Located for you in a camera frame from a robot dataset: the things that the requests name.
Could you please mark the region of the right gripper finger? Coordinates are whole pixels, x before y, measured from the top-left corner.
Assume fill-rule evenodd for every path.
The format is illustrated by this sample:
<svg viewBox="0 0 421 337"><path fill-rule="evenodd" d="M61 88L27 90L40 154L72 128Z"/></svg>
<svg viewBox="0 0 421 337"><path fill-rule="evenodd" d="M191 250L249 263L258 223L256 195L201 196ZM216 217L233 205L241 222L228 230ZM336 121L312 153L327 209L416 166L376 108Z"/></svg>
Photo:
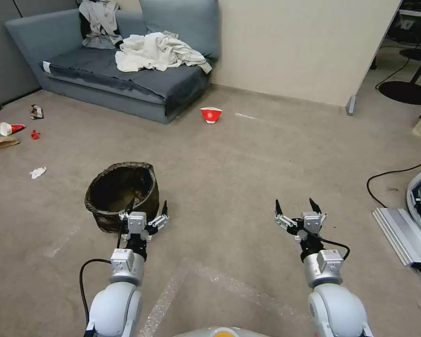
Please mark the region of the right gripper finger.
<svg viewBox="0 0 421 337"><path fill-rule="evenodd" d="M275 223L282 229L294 227L294 221L283 215L279 200L275 200Z"/></svg>
<svg viewBox="0 0 421 337"><path fill-rule="evenodd" d="M320 224L322 225L327 217L327 214L321 210L320 206L314 202L312 198L309 198L309 202L312 210L320 216Z"/></svg>

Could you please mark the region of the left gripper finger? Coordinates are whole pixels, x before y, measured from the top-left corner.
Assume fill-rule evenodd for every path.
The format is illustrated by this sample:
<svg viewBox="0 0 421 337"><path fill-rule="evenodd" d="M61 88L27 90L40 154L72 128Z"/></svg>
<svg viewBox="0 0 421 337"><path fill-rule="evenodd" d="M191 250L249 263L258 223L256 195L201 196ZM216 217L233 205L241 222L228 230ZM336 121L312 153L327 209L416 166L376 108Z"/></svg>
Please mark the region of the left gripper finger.
<svg viewBox="0 0 421 337"><path fill-rule="evenodd" d="M133 207L134 207L134 199L132 199L127 206L125 207L125 209L119 213L119 218L121 221L121 229L124 229L127 226L127 219L129 217L129 215L131 214L131 212L133 211Z"/></svg>
<svg viewBox="0 0 421 337"><path fill-rule="evenodd" d="M164 201L161 214L147 224L148 234L156 234L169 222L168 205L167 201Z"/></svg>

